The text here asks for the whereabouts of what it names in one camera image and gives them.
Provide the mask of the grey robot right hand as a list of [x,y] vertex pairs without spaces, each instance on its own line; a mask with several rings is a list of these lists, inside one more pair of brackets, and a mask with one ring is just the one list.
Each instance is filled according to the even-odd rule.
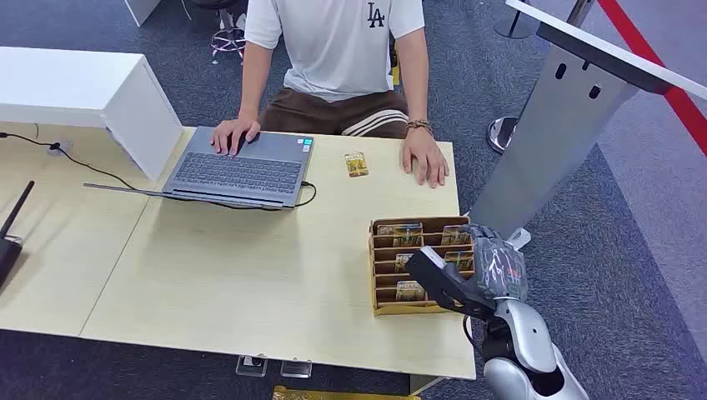
[[513,298],[525,302],[529,285],[524,255],[491,227],[470,224],[468,232],[474,248],[473,280],[480,295],[489,300]]

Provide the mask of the person's left hand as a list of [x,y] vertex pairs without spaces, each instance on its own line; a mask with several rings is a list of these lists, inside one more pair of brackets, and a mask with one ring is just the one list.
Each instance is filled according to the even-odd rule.
[[424,127],[408,130],[402,144],[401,162],[403,171],[413,174],[419,186],[427,183],[431,188],[442,187],[449,175],[445,156]]

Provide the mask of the person's right hand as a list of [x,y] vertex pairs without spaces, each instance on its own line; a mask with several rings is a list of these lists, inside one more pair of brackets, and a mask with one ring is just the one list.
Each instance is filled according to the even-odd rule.
[[217,154],[236,156],[245,143],[259,135],[260,128],[260,124],[250,118],[224,120],[213,130],[210,144]]

